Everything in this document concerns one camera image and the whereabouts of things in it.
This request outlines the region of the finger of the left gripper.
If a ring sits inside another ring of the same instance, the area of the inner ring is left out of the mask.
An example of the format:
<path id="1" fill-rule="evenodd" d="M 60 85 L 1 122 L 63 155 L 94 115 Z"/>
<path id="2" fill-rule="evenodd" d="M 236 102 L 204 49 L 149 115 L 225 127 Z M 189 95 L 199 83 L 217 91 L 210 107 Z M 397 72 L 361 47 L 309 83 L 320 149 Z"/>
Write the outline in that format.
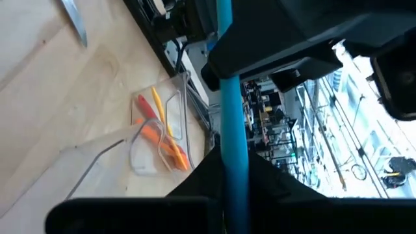
<path id="1" fill-rule="evenodd" d="M 271 74 L 271 80 L 280 92 L 288 92 L 307 80 L 318 79 L 325 75 L 323 66 L 293 67 L 286 66 Z"/>
<path id="2" fill-rule="evenodd" d="M 270 36 L 224 36 L 209 53 L 201 76 L 215 91 L 220 88 L 221 79 L 239 76 L 240 80 L 249 81 L 286 66 L 323 66 L 327 75 L 342 66 L 331 46 L 329 40 L 285 42 Z"/>

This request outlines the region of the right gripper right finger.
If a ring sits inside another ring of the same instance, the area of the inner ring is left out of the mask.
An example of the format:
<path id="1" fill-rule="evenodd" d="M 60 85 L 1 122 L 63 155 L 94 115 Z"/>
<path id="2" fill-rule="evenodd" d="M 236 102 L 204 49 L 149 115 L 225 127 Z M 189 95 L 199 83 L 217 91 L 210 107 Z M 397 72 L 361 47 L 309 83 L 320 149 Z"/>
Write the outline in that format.
<path id="1" fill-rule="evenodd" d="M 326 197 L 253 152 L 249 160 L 252 233 L 307 230 L 327 219 Z"/>

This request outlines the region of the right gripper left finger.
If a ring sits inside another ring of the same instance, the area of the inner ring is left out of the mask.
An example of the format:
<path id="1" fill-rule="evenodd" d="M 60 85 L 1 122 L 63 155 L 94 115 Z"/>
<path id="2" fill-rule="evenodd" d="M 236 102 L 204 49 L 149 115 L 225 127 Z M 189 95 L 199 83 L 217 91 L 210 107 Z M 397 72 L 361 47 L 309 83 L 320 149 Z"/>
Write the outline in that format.
<path id="1" fill-rule="evenodd" d="M 170 233 L 223 233 L 224 167 L 220 148 L 202 162 L 167 197 L 175 200 Z"/>

